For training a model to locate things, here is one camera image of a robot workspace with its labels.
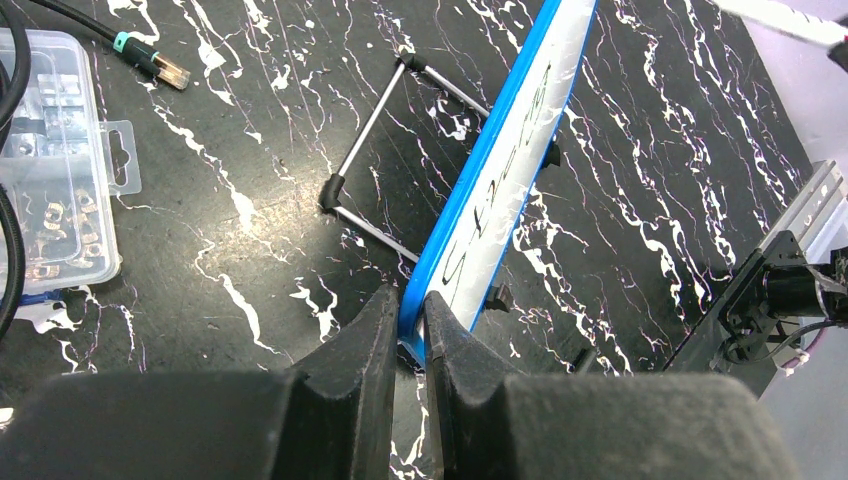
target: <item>metal rod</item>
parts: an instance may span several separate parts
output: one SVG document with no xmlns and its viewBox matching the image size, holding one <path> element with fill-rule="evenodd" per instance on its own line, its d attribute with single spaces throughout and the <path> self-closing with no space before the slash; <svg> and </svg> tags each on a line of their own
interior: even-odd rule
<svg viewBox="0 0 848 480">
<path fill-rule="evenodd" d="M 433 68 L 432 68 L 432 67 L 430 67 L 429 65 L 428 65 L 428 66 L 426 66 L 426 67 L 424 68 L 424 73 L 426 73 L 427 75 L 429 75 L 429 76 L 430 76 L 430 78 L 432 78 L 433 80 L 435 80 L 435 81 L 436 81 L 436 83 L 438 83 L 438 84 L 439 84 L 442 88 L 444 88 L 444 89 L 445 89 L 445 90 L 447 90 L 448 92 L 450 92 L 450 93 L 452 93 L 452 94 L 456 95 L 457 97 L 459 97 L 459 99 L 460 99 L 460 100 L 462 100 L 463 102 L 465 102 L 465 104 L 466 104 L 466 105 L 470 106 L 470 107 L 471 107 L 471 108 L 473 108 L 474 110 L 477 110 L 477 112 L 478 112 L 480 115 L 483 115 L 483 116 L 484 116 L 484 117 L 486 117 L 486 118 L 488 118 L 488 117 L 489 117 L 489 111 L 488 111 L 488 110 L 486 110 L 485 108 L 483 108 L 483 106 L 482 106 L 482 105 L 480 105 L 479 103 L 477 103 L 476 101 L 474 101 L 474 99 L 473 99 L 473 98 L 471 98 L 471 97 L 469 97 L 468 95 L 466 95 L 466 94 L 465 94 L 465 92 L 463 92 L 462 90 L 460 90 L 460 89 L 459 89 L 459 87 L 457 87 L 456 85 L 452 84 L 452 83 L 450 82 L 450 80 L 448 80 L 447 78 L 443 77 L 443 76 L 442 76 L 439 72 L 437 72 L 437 71 L 433 70 Z"/>
<path fill-rule="evenodd" d="M 374 237 L 376 237 L 377 240 L 379 240 L 379 241 L 385 243 L 386 245 L 388 245 L 389 247 L 391 247 L 392 250 L 394 250 L 394 251 L 398 252 L 399 254 L 403 255 L 404 257 L 412 260 L 413 262 L 418 263 L 418 255 L 415 255 L 414 253 L 410 252 L 409 250 L 404 248 L 401 244 L 399 244 L 396 241 L 389 238 L 388 235 L 386 235 L 385 233 L 381 232 L 380 230 L 378 230 L 374 226 L 370 225 L 365 220 L 354 215 L 348 209 L 346 209 L 344 207 L 336 207 L 333 210 L 335 210 L 336 213 L 338 213 L 339 215 L 345 217 L 350 223 L 352 223 L 352 224 L 356 225 L 357 227 L 365 230 L 366 232 L 368 232 L 371 235 L 373 235 Z"/>
<path fill-rule="evenodd" d="M 374 122 L 377 121 L 377 117 L 380 115 L 380 112 L 386 106 L 386 101 L 389 99 L 389 95 L 392 94 L 392 90 L 395 89 L 395 85 L 397 85 L 398 80 L 400 80 L 403 72 L 406 71 L 406 65 L 403 63 L 398 63 L 398 68 L 395 70 L 395 74 L 392 77 L 392 80 L 389 82 L 389 85 L 383 91 L 383 95 L 380 96 L 380 101 L 377 102 L 377 106 L 374 107 L 374 111 L 371 112 L 371 116 L 368 117 L 368 121 L 365 122 L 365 126 L 362 127 L 362 130 L 359 131 L 359 136 L 356 137 L 356 141 L 353 142 L 353 146 L 350 147 L 350 151 L 347 152 L 347 156 L 342 162 L 342 166 L 339 167 L 339 176 L 344 177 L 345 172 L 350 167 L 350 164 L 353 163 L 353 157 L 359 153 L 359 149 L 362 147 L 362 144 L 365 142 L 365 137 L 368 136 L 368 132 L 371 131 L 371 127 L 374 126 Z"/>
</svg>

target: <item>blue edge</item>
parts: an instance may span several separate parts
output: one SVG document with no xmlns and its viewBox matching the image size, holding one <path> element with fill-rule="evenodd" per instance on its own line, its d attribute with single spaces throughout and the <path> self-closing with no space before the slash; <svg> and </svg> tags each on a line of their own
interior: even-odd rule
<svg viewBox="0 0 848 480">
<path fill-rule="evenodd" d="M 527 40 L 524 42 L 521 53 L 515 60 L 512 71 L 510 71 L 510 74 L 501 89 L 501 93 L 495 101 L 495 107 L 492 110 L 491 115 L 489 115 L 489 118 L 486 120 L 486 123 L 483 126 L 483 131 L 480 133 L 480 137 L 474 144 L 471 156 L 468 157 L 468 161 L 466 162 L 465 167 L 463 167 L 462 173 L 459 175 L 459 180 L 456 182 L 453 193 L 451 193 L 444 210 L 442 210 L 442 214 L 439 216 L 438 222 L 436 222 L 436 227 L 433 229 L 433 233 L 430 234 L 427 245 L 424 246 L 424 251 L 421 253 L 421 258 L 418 261 L 415 270 L 412 272 L 409 285 L 406 287 L 406 292 L 403 295 L 403 302 L 401 302 L 400 313 L 398 315 L 398 336 L 400 343 L 422 367 L 425 364 L 426 348 L 424 345 L 424 339 L 419 337 L 415 332 L 415 324 L 418 320 L 418 313 L 424 304 L 424 296 L 427 294 L 427 286 L 433 278 L 439 259 L 442 257 L 442 254 L 444 254 L 448 240 L 453 235 L 456 224 L 459 221 L 459 216 L 465 208 L 466 203 L 468 203 L 471 192 L 474 190 L 474 185 L 480 177 L 480 172 L 483 170 L 483 165 L 486 163 L 486 159 L 489 158 L 489 154 L 492 152 L 492 148 L 495 145 L 495 139 L 498 138 L 498 135 L 501 132 L 506 116 L 512 109 L 512 105 L 515 103 L 515 97 L 518 95 L 518 91 L 524 83 L 524 78 L 530 70 L 530 65 L 532 65 L 533 60 L 535 60 L 536 53 L 539 51 L 539 47 L 542 45 L 542 40 L 544 40 L 545 35 L 548 32 L 548 28 L 553 21 L 554 14 L 557 12 L 557 9 L 559 9 L 562 1 L 568 0 L 546 0 L 544 5 L 542 5 L 541 10 L 539 10 L 536 22 L 530 30 L 530 34 L 527 35 Z M 592 11 L 592 17 L 595 15 L 597 6 L 598 2 L 596 0 Z M 589 28 L 586 30 L 586 37 L 583 40 L 580 62 L 577 64 L 577 73 L 575 74 L 574 82 L 571 84 L 571 90 L 568 92 L 568 96 L 565 99 L 566 103 L 563 105 L 563 110 L 565 109 L 565 105 L 568 104 L 568 100 L 571 98 L 571 92 L 574 90 L 574 85 L 577 83 L 577 76 L 579 75 L 580 65 L 583 61 L 583 54 L 586 51 L 586 43 L 589 39 L 592 23 L 593 22 L 589 22 Z M 539 168 L 541 168 L 541 164 L 542 159 L 539 159 Z M 538 175 L 539 169 L 536 170 L 533 182 L 536 181 L 536 177 L 538 177 Z M 527 197 L 529 197 L 529 195 L 530 192 L 528 190 L 527 196 L 524 197 L 524 205 L 526 205 Z M 519 215 L 515 219 L 515 226 L 513 229 L 518 226 L 518 220 L 520 218 L 521 216 Z M 510 242 L 507 242 L 506 245 L 504 245 L 503 252 L 501 252 L 501 258 L 498 261 L 498 266 L 500 266 L 503 262 L 503 256 L 506 254 L 509 245 Z M 489 280 L 490 285 L 495 280 L 495 275 L 497 275 L 497 273 L 498 268 L 495 268 L 495 271 L 492 273 L 492 278 Z M 480 318 L 480 311 L 483 308 L 484 300 L 484 298 L 480 299 L 480 308 L 477 311 L 477 315 L 474 317 L 474 322 L 471 324 L 471 331 L 474 330 L 474 327 L 477 324 L 477 319 Z"/>
</svg>

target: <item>black rubber foot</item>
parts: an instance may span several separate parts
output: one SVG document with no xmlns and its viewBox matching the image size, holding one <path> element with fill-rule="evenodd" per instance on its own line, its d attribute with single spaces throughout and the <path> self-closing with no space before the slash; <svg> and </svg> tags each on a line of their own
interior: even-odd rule
<svg viewBox="0 0 848 480">
<path fill-rule="evenodd" d="M 418 73 L 423 72 L 424 69 L 427 68 L 427 60 L 425 60 L 421 55 L 416 55 L 414 53 L 404 53 L 398 57 L 398 63 L 402 63 L 406 65 L 406 68 Z"/>
<path fill-rule="evenodd" d="M 548 168 L 551 165 L 556 167 L 562 164 L 562 150 L 559 149 L 559 145 L 556 142 L 551 141 L 551 144 L 548 146 L 548 151 L 545 152 L 545 160 L 542 161 L 542 168 Z"/>
</svg>

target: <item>black plastic clip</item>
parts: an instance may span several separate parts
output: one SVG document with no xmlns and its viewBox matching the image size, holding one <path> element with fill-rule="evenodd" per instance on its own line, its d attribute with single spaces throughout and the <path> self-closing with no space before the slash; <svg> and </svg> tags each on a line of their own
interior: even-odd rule
<svg viewBox="0 0 848 480">
<path fill-rule="evenodd" d="M 318 201 L 325 212 L 342 206 L 342 202 L 339 201 L 339 193 L 341 193 L 343 186 L 344 177 L 338 173 L 330 175 L 330 179 L 324 183 L 324 188 L 321 189 L 321 198 Z"/>
<path fill-rule="evenodd" d="M 500 286 L 492 285 L 489 287 L 489 292 L 486 294 L 486 300 L 483 301 L 483 308 L 486 310 L 500 310 L 509 313 L 512 310 L 512 293 L 506 284 Z"/>
<path fill-rule="evenodd" d="M 423 72 L 424 69 L 427 68 L 427 60 L 425 60 L 421 55 L 416 55 L 414 53 L 404 53 L 398 57 L 398 63 L 402 63 L 406 65 L 406 68 L 409 70 L 418 73 Z"/>
</svg>

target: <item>metal stand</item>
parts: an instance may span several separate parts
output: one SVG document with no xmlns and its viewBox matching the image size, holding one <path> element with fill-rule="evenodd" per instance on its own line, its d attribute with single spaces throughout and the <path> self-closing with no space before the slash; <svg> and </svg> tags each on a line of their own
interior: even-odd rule
<svg viewBox="0 0 848 480">
<path fill-rule="evenodd" d="M 342 161 L 338 172 L 331 175 L 330 179 L 327 180 L 327 182 L 324 184 L 324 188 L 321 190 L 320 203 L 321 208 L 323 208 L 325 212 L 335 212 L 340 217 L 344 217 L 349 222 L 353 223 L 357 227 L 365 230 L 366 232 L 374 236 L 377 240 L 388 245 L 392 248 L 392 250 L 403 255 L 409 260 L 418 263 L 418 255 L 415 255 L 408 249 L 404 248 L 401 244 L 396 242 L 394 239 L 390 238 L 378 228 L 368 223 L 365 219 L 344 208 L 341 202 L 339 201 L 339 193 L 341 192 L 342 186 L 344 186 L 345 182 L 345 173 L 347 173 L 347 170 L 353 163 L 353 159 L 356 157 L 356 154 L 359 153 L 359 149 L 362 148 L 362 144 L 365 143 L 365 138 L 368 136 L 368 134 L 371 132 L 371 128 L 373 128 L 374 124 L 377 122 L 377 117 L 380 115 L 380 112 L 385 108 L 386 101 L 388 101 L 389 95 L 391 95 L 392 90 L 394 90 L 394 88 L 398 84 L 398 81 L 400 81 L 400 77 L 403 76 L 403 73 L 407 70 L 428 75 L 433 80 L 433 82 L 436 83 L 436 85 L 462 100 L 463 103 L 473 108 L 475 111 L 477 111 L 477 113 L 479 113 L 483 117 L 489 116 L 488 110 L 486 110 L 482 105 L 477 103 L 470 96 L 465 94 L 465 92 L 460 90 L 448 79 L 443 77 L 439 72 L 427 65 L 427 61 L 424 60 L 424 58 L 411 53 L 402 55 L 397 60 L 397 68 L 395 69 L 394 75 L 392 75 L 392 79 L 389 81 L 389 84 L 386 86 L 386 89 L 383 91 L 383 94 L 380 95 L 380 100 L 377 102 L 377 106 L 374 107 L 374 111 L 371 113 L 371 116 L 368 117 L 368 121 L 365 122 L 365 126 L 363 126 L 362 130 L 360 130 L 359 135 L 353 142 L 353 146 L 350 147 L 347 156 L 345 156 L 344 161 Z"/>
</svg>

